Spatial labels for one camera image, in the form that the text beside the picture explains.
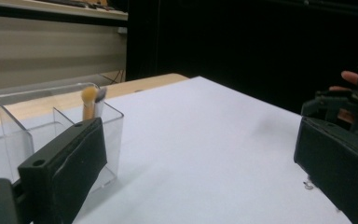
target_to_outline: white tabletop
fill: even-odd
[[[76,223],[350,223],[304,188],[297,114],[203,77],[107,103],[125,115],[118,180]]]

